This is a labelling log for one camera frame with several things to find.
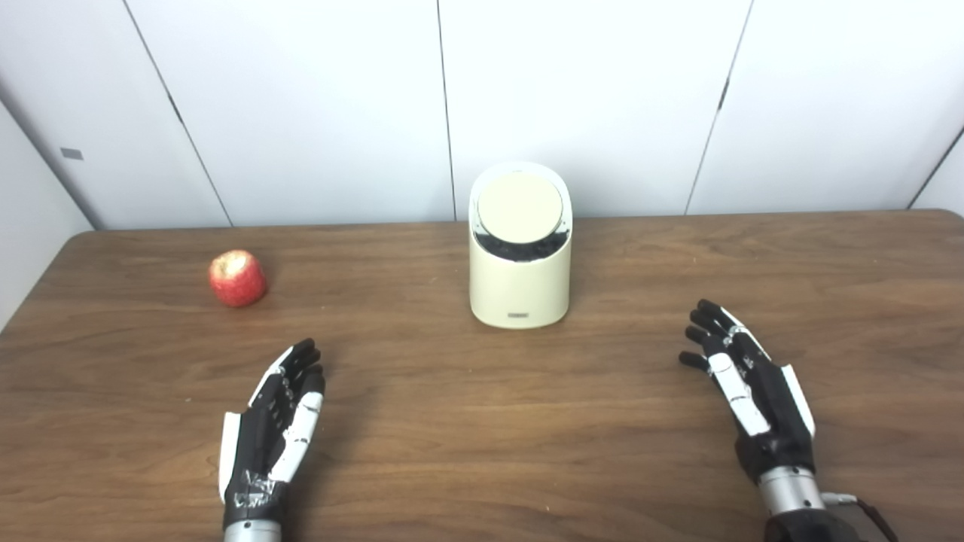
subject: circular display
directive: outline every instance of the circular display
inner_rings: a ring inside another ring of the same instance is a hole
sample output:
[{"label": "circular display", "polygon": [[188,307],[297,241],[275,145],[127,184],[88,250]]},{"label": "circular display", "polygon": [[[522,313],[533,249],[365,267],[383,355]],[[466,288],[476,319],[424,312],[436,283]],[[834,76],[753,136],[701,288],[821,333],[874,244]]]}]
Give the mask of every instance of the circular display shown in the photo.
[{"label": "circular display", "polygon": [[559,226],[562,197],[548,180],[527,173],[493,179],[479,195],[479,219],[492,235],[509,243],[538,241]]}]

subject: white wall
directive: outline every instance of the white wall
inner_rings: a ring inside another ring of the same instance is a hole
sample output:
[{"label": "white wall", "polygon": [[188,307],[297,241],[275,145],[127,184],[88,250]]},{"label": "white wall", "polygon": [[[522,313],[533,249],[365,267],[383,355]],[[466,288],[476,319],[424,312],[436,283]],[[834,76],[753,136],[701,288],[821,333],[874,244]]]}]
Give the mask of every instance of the white wall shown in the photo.
[{"label": "white wall", "polygon": [[0,2],[0,98],[109,229],[465,218],[515,159],[581,216],[903,208],[964,125],[961,3],[127,3]]},{"label": "white wall", "polygon": [[121,0],[0,2],[0,99],[99,226],[228,225]]},{"label": "white wall", "polygon": [[452,219],[435,0],[128,0],[235,225]]},{"label": "white wall", "polygon": [[748,0],[442,0],[456,210],[507,160],[578,216],[683,214]]},{"label": "white wall", "polygon": [[905,208],[964,126],[964,3],[757,0],[690,213]]},{"label": "white wall", "polygon": [[0,104],[0,329],[64,243],[90,228]]},{"label": "white wall", "polygon": [[948,153],[941,167],[934,172],[921,195],[914,202],[915,209],[947,209],[964,217],[964,137]]}]

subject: panel seam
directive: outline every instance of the panel seam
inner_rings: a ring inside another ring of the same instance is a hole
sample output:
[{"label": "panel seam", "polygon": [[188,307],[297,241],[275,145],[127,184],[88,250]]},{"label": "panel seam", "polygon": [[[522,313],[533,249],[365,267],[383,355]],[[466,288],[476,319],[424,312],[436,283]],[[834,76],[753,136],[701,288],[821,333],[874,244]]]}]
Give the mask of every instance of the panel seam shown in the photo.
[{"label": "panel seam", "polygon": [[211,174],[207,171],[207,165],[204,164],[204,159],[201,158],[201,153],[198,152],[198,146],[194,143],[194,138],[191,137],[191,131],[187,129],[187,123],[181,117],[177,104],[174,103],[174,97],[171,95],[171,89],[168,88],[168,83],[164,80],[164,75],[161,74],[160,68],[157,67],[157,62],[154,60],[154,55],[150,53],[150,47],[147,46],[147,41],[144,39],[144,33],[141,32],[141,27],[137,24],[137,19],[134,18],[134,13],[130,11],[130,6],[127,4],[127,0],[123,0],[123,6],[127,10],[127,16],[130,17],[130,21],[134,24],[134,30],[137,31],[138,38],[141,39],[141,45],[144,46],[147,57],[150,59],[150,64],[154,66],[154,73],[157,74],[157,78],[161,82],[161,87],[164,88],[164,93],[168,96],[168,100],[171,102],[171,106],[174,109],[174,114],[177,116],[177,120],[184,129],[184,134],[187,135],[187,140],[191,144],[191,149],[194,151],[194,155],[197,156],[198,162],[201,163],[201,169],[204,171],[204,176],[207,178],[207,183],[211,186],[211,190],[214,191],[214,197],[217,198],[218,205],[221,206],[221,211],[225,213],[225,218],[228,219],[228,224],[231,227],[234,227],[234,221],[231,220],[231,215],[228,213],[228,208],[225,207],[225,202],[221,199],[221,193],[218,192],[218,187],[214,184]]},{"label": "panel seam", "polygon": [[746,34],[746,27],[750,23],[750,15],[753,13],[753,4],[755,0],[750,1],[749,8],[746,9],[746,18],[743,19],[743,28],[739,30],[739,38],[736,40],[736,48],[733,51],[733,59],[730,61],[730,69],[726,72],[726,80],[723,83],[723,91],[720,93],[720,100],[716,106],[716,111],[713,113],[713,122],[710,123],[710,131],[707,133],[707,142],[703,145],[703,153],[700,154],[700,164],[696,167],[696,176],[693,178],[693,184],[689,187],[689,197],[686,198],[686,208],[683,210],[683,215],[689,214],[689,206],[693,203],[693,194],[696,194],[696,184],[700,181],[700,173],[703,172],[703,164],[707,160],[707,149],[710,148],[710,141],[713,137],[713,130],[716,128],[716,121],[719,120],[720,111],[723,110],[723,100],[726,97],[726,92],[730,90],[730,78],[733,76],[733,67],[736,66],[736,57],[739,56],[739,48],[743,44],[743,36]]}]

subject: cable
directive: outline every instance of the cable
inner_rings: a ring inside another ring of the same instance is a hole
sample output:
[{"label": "cable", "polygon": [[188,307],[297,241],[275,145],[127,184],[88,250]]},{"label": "cable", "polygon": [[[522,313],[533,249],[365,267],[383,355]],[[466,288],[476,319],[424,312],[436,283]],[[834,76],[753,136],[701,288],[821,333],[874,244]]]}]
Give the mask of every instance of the cable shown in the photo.
[{"label": "cable", "polygon": [[884,516],[881,516],[880,512],[878,512],[876,508],[870,506],[866,502],[861,501],[860,499],[857,500],[857,505],[864,510],[864,513],[867,514],[867,517],[870,518],[873,524],[880,529],[880,532],[884,533],[884,537],[887,538],[889,542],[897,542],[897,534],[894,533],[894,530],[891,528],[891,526],[887,525],[887,522],[884,521]]},{"label": "cable", "polygon": [[857,499],[855,495],[848,495],[847,493],[821,493],[820,500],[823,501],[827,506],[842,506],[848,504],[856,504],[860,506],[861,510],[867,514],[867,517],[873,522],[874,525],[880,529],[880,532],[884,534],[884,538],[887,538],[888,542],[899,542],[897,540],[897,534],[887,525],[884,520],[884,516],[880,515],[880,512],[876,508],[870,506],[864,501]]}]

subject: robotic arm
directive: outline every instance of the robotic arm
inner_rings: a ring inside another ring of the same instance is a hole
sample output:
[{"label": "robotic arm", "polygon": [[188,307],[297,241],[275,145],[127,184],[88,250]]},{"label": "robotic arm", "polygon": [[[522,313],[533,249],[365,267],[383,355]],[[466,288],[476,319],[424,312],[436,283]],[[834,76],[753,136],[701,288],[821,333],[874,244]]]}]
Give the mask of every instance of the robotic arm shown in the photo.
[{"label": "robotic arm", "polygon": [[261,377],[248,410],[225,413],[218,472],[225,542],[281,542],[285,493],[321,411],[320,359],[311,339],[289,347]]},{"label": "robotic arm", "polygon": [[852,495],[817,488],[814,417],[791,366],[776,366],[753,334],[719,305],[701,300],[689,315],[686,337],[703,354],[682,352],[680,362],[704,371],[730,404],[736,420],[736,458],[760,488],[769,513],[765,542],[859,542],[849,524],[826,510],[857,504],[890,542],[894,532],[880,514]]}]

